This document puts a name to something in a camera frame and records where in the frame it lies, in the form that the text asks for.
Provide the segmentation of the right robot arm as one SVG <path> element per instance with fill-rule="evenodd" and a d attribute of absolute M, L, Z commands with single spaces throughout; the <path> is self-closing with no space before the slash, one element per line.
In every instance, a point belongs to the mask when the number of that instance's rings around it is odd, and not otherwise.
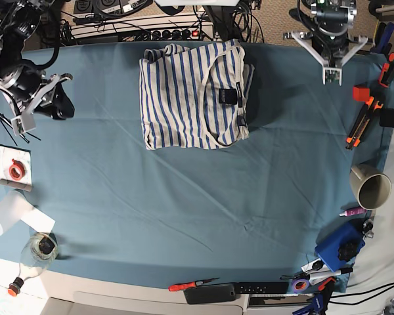
<path fill-rule="evenodd" d="M 35 114 L 53 120 L 70 119 L 75 114 L 62 86 L 73 79 L 72 74 L 45 76 L 58 58 L 59 36 L 48 62 L 36 64 L 22 56 L 26 40 L 37 31 L 43 15 L 48 15 L 56 28 L 60 26 L 52 5 L 52 1 L 12 1 L 0 13 L 0 92 L 13 113 L 7 118 L 0 112 L 0 122 L 21 138 L 36 128 Z"/>

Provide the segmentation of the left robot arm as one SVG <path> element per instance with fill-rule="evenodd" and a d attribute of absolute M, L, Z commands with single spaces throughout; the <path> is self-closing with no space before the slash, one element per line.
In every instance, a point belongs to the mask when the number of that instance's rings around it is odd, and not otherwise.
<path fill-rule="evenodd" d="M 353 36 L 357 15 L 355 1 L 297 1 L 289 15 L 301 22 L 306 31 L 288 31 L 283 39 L 293 39 L 322 67 L 322 82 L 342 85 L 342 69 L 364 46 L 374 40 Z"/>

